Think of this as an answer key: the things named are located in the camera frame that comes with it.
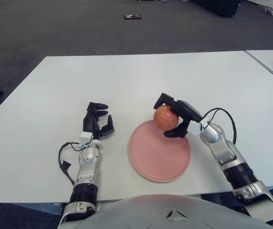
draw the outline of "black object on floor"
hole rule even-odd
[[[142,16],[139,15],[139,14],[129,14],[129,15],[125,15],[124,16],[124,19],[127,19],[127,20],[131,20],[131,19],[142,19]]]
[[[236,14],[241,0],[193,0],[208,10],[223,17],[231,17]]]

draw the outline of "white connector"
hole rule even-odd
[[[200,135],[204,131],[205,126],[207,125],[209,118],[206,117],[202,119],[200,122],[190,121],[187,127],[187,132],[193,135]]]

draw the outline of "robot forearm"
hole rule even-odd
[[[237,147],[225,137],[221,127],[210,124],[200,135],[210,148],[218,166],[233,187],[233,194],[243,203],[251,217],[263,222],[273,220],[273,196],[257,180]]]

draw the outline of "black object on table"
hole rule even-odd
[[[208,10],[223,17],[235,15],[241,0],[193,0]]]

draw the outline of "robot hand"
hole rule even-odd
[[[164,132],[166,137],[185,137],[190,132],[199,135],[207,125],[207,118],[203,118],[190,104],[185,101],[175,101],[171,96],[162,93],[154,105],[154,109],[169,105],[171,110],[183,119],[183,121],[173,130]]]
[[[80,135],[80,143],[67,142],[59,151],[58,162],[60,169],[74,185],[74,188],[70,202],[63,211],[58,227],[67,225],[67,223],[72,221],[86,219],[96,211],[99,177],[98,169],[101,160],[101,141],[99,139],[114,132],[111,115],[108,116],[107,125],[103,126],[101,129],[98,125],[99,117],[108,114],[105,109],[108,109],[108,106],[105,104],[90,102],[87,108],[87,114],[83,120],[83,132]],[[73,149],[75,151],[80,151],[80,168],[75,181],[72,180],[67,172],[71,164],[66,161],[61,163],[60,161],[62,149],[68,145],[72,146],[72,144],[78,144],[79,149]]]
[[[100,139],[103,136],[108,136],[114,132],[113,121],[111,115],[108,117],[108,124],[103,126],[100,130],[98,125],[98,119],[101,116],[107,115],[105,111],[108,106],[105,104],[90,102],[87,114],[83,119],[83,131],[93,133],[93,139]]]
[[[209,147],[212,156],[226,179],[233,187],[233,194],[243,203],[248,213],[263,222],[273,220],[273,196],[264,183],[257,180],[253,171],[240,154],[236,142],[236,127],[231,115],[223,108],[214,108],[202,117],[191,105],[185,101],[174,101],[169,95],[162,93],[154,109],[166,104],[183,119],[175,129],[164,132],[166,137],[184,137],[187,132],[200,135],[201,140]],[[211,111],[223,110],[227,113],[233,125],[233,142],[228,141],[223,129],[211,124],[206,118]],[[258,214],[264,209],[266,214]]]

